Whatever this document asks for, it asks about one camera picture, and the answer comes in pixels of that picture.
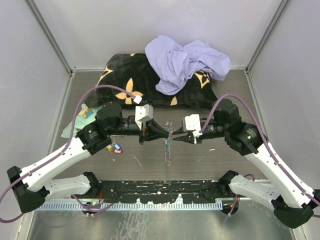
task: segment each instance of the gold fleur-de-lis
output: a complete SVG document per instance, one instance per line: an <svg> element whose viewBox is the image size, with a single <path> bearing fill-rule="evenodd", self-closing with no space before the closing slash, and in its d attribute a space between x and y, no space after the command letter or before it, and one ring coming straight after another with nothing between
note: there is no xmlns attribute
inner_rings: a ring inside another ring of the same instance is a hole
<svg viewBox="0 0 320 240"><path fill-rule="evenodd" d="M143 96L143 94L139 91L132 91L133 89L134 89L134 81L132 80L132 78L130 78L129 81L126 83L125 90L129 93L132 93L135 96L140 96L140 97ZM125 99L125 104L132 104L132 97L127 96L125 92L120 92L115 96L121 100Z"/></svg>
<svg viewBox="0 0 320 240"><path fill-rule="evenodd" d="M105 69L104 69L103 73L101 74L98 83L97 83L95 86L98 86L99 83L100 83L100 81L101 81L106 75L108 75L109 73L112 73L112 72L113 72L113 70L109 69L109 68L108 68L108 65L105 66Z"/></svg>
<svg viewBox="0 0 320 240"><path fill-rule="evenodd" d="M172 100L171 100L171 104L170 106L174 106L174 105L177 105L178 104L178 100L177 100L177 97L173 97Z"/></svg>
<svg viewBox="0 0 320 240"><path fill-rule="evenodd" d="M198 77L202 89L206 84L210 84L209 74L207 72L204 72L203 70L200 70L198 72L200 72L200 74L197 72L195 72L194 74Z"/></svg>

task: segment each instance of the stainless steel surface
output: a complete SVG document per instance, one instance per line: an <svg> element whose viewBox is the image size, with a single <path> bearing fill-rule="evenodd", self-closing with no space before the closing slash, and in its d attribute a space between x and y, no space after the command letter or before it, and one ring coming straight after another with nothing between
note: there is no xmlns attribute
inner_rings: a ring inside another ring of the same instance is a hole
<svg viewBox="0 0 320 240"><path fill-rule="evenodd" d="M35 211L25 213L22 217L21 224L18 229L15 240L26 240L31 228L31 224L34 220Z"/></svg>
<svg viewBox="0 0 320 240"><path fill-rule="evenodd" d="M28 240L293 240L272 211L241 200L232 217L212 210L36 211Z"/></svg>
<svg viewBox="0 0 320 240"><path fill-rule="evenodd" d="M259 42L258 46L256 47L256 50L255 50L254 54L252 55L252 58L246 68L248 72L251 71L251 69L252 69L253 65L255 64L257 58L259 57L262 49L264 48L266 42L268 41L269 37L271 36L272 32L274 31L275 27L277 26L277 23L279 22L281 16L284 14L284 12L287 9L290 2L291 2L291 0L281 0L277 10L275 11L268 27L265 30L265 33L263 34L261 41Z"/></svg>
<svg viewBox="0 0 320 240"><path fill-rule="evenodd" d="M100 72L76 72L58 136L71 121L80 97L97 83L100 74ZM224 81L214 81L212 88L217 97L225 93L234 93L242 97L253 110L255 109L245 72L242 70L231 70ZM234 100L234 103L239 106L242 119L252 122L244 107L237 100ZM153 118L157 123L163 126L166 121L171 120L175 129L181 127L183 117L191 114L207 117L209 110L192 108L153 110ZM134 115L134 111L124 110L123 116L128 115ZM171 141L172 166L167 166L165 163L162 139L145 142L143 146L139 145L137 136L116 137L115 140L122 146L123 154L110 155L107 150L102 150L69 167L57 178L75 177L89 171L94 172L100 180L218 180L228 170L240 174L252 173L257 179L264 178L251 162L231 150L223 138L204 140L199 145ZM55 149L66 141L66 138L58 137Z"/></svg>

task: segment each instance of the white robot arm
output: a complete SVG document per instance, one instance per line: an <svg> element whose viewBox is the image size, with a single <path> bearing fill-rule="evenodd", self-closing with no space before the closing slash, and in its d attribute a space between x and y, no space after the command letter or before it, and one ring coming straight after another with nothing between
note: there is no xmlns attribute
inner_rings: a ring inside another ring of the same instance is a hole
<svg viewBox="0 0 320 240"><path fill-rule="evenodd" d="M245 196L263 204L271 209L282 223L291 228L306 223L314 214L313 209L317 206L310 197L319 201L320 191L305 184L277 155L267 140L267 145L276 156L278 163L274 161L257 127L242 122L238 107L231 100L221 100L213 114L214 119L208 121L202 134L198 133L207 119L200 119L198 114L185 117L182 121L182 128L173 134L188 132L187 135L176 137L173 140L201 144L205 139L224 137L231 149L256 165L272 183L265 185L253 182L230 170L219 180L224 191L231 191L236 195ZM299 183L305 190L304 192L294 184L280 166L295 182Z"/></svg>
<svg viewBox="0 0 320 240"><path fill-rule="evenodd" d="M57 159L43 166L32 175L25 177L12 189L22 213L33 211L45 201L70 195L96 196L101 189L100 183L92 172L65 179L52 179L71 165L94 155L112 143L110 135L139 136L139 143L167 138L169 133L153 120L153 111L149 105L137 106L135 117L122 118L121 106L108 103L97 112L96 121L86 125L71 141L67 150ZM250 181L237 172L228 171L219 180L222 192L246 196L273 210L276 217L290 228L306 223L317 206L307 196L320 199L320 191L313 190L299 179L279 158L270 142L268 146L279 163L275 163L262 138L253 124L242 122L239 110L230 100L224 99L214 119L209 120L205 130L199 133L205 119L198 114L183 119L183 126L174 135L187 132L186 136L174 138L191 144L200 144L202 140L224 137L231 149L245 156L255 164L272 185ZM65 146L44 159L24 168L16 166L7 171L11 183L31 170L56 156ZM291 177L303 187L302 192L293 181L279 168L279 164Z"/></svg>
<svg viewBox="0 0 320 240"><path fill-rule="evenodd" d="M83 194L96 196L101 186L92 172L85 172L72 178L53 178L71 165L112 144L110 135L139 136L140 144L144 141L167 138L169 135L153 120L153 109L148 104L136 106L135 116L123 118L119 103L107 103L97 112L95 118L94 122L86 125L72 138L63 153L66 145L30 166L24 168L13 166L7 171L11 183L27 174L12 187L22 213L31 212L51 199ZM32 170L58 154L60 156L55 160L32 173Z"/></svg>

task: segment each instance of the metal frame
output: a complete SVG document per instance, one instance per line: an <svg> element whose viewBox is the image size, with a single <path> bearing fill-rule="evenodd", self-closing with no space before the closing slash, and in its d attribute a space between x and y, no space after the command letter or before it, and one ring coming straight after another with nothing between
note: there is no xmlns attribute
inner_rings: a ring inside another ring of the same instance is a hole
<svg viewBox="0 0 320 240"><path fill-rule="evenodd" d="M246 70L247 68L245 66L232 66L230 70ZM104 68L82 68L82 69L77 69L77 72L103 72L105 69Z"/></svg>
<svg viewBox="0 0 320 240"><path fill-rule="evenodd" d="M54 145L55 145L55 141L58 135L58 129L59 126L61 124L61 120L62 117L64 115L65 112L65 107L67 104L67 100L70 94L70 89L72 86L72 82L75 76L75 72L77 71L76 67L74 66L74 63L72 62L72 59L70 58L70 56L68 55L68 53L66 51L62 51L61 49L61 42L58 44L57 41L54 38L54 35L52 34L52 31L50 30L50 28L48 27L46 21L44 20L42 14L40 13L37 5L35 4L34 0L24 0L27 4L27 6L29 7L30 11L32 12L32 14L34 15L36 21L38 22L39 26L41 27L44 35L47 37L48 41L50 42L52 48L54 49L54 51L56 52L57 56L59 57L59 59L61 60L61 63L64 65L66 71L70 74L69 78L68 78L68 82L65 86L65 90L64 90L64 94L63 94L63 98L60 102L60 108L54 123L54 128L52 130L51 133L51 141L48 145L48 154L51 153L54 149ZM258 114L258 118L261 124L261 127L263 129L263 131L265 132L265 134L267 134L267 129L266 129L266 125L263 121L263 114L262 111L260 109L260 104L259 104L259 100L257 99L257 93L256 93L256 89L253 85L253 80L250 74L251 69L253 68L253 65L255 64L257 58L259 57L262 49L264 48L267 40L269 39L269 37L271 36L273 30L275 29L277 23L279 22L281 16L283 15L283 13L285 12L285 10L287 9L289 3L291 2L291 0L281 0L275 14L272 17L272 20L270 21L260 43L258 44L251 60L249 61L248 66L245 67L233 67L231 68L232 70L245 70L245 74L248 80L248 85L250 87L250 91L252 94L252 98L254 101L254 105ZM91 71L102 71L103 69L91 69ZM25 214L22 218L22 221L19 225L18 228L18 232L17 232L17 240L24 240L27 239L28 234L29 234L29 229L31 227L31 223L34 217L34 212ZM303 229L303 227L299 227L293 230L294 232L294 236L297 240L306 240L306 235L305 235L305 231Z"/></svg>
<svg viewBox="0 0 320 240"><path fill-rule="evenodd" d="M281 0L277 10L275 11L271 22L269 23L268 27L266 28L266 31L261 39L261 41L259 42L249 64L248 67L245 69L248 73L250 73L253 65L255 64L257 58L259 57L262 49L264 48L267 40L269 39L269 37L271 36L272 32L274 31L275 27L277 26L281 16L284 14L285 10L287 9L289 3L291 2L291 0Z"/></svg>
<svg viewBox="0 0 320 240"><path fill-rule="evenodd" d="M260 105L260 102L259 102L258 97L257 97L257 91L256 91L256 88L254 86L251 74L246 70L244 71L244 74L246 76L246 79L247 79L247 82L248 82L248 85L249 85L249 88L250 88L250 92L251 92L251 95L252 95L252 99L253 99L253 103L254 103L254 106L255 106L256 114L257 114L258 120L260 122L260 126L261 126L264 134L266 136L268 136L267 127L266 127L266 124L264 122L263 113L262 113L261 108L260 108L261 105Z"/></svg>
<svg viewBox="0 0 320 240"><path fill-rule="evenodd" d="M24 0L28 8L30 9L31 13L33 14L35 20L38 22L40 28L42 29L44 35L47 37L49 43L51 44L52 48L56 52L57 56L61 60L61 63L63 64L64 68L69 74L72 74L76 67L73 65L70 65L68 62L70 62L66 59L64 53L62 52L61 48L59 47L55 37L52 34L52 31L49 29L46 21L44 20L42 14L40 13L37 5L35 4L34 0Z"/></svg>

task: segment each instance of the purple cloth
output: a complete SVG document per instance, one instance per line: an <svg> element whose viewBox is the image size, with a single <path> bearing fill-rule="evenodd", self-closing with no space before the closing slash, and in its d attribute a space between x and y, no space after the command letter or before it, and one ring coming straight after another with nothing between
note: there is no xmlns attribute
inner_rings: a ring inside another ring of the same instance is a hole
<svg viewBox="0 0 320 240"><path fill-rule="evenodd" d="M231 66L227 55L200 40L182 47L170 37L160 35L148 43L145 54L160 77L155 89L165 95L179 92L199 70L209 73L212 79L222 81Z"/></svg>

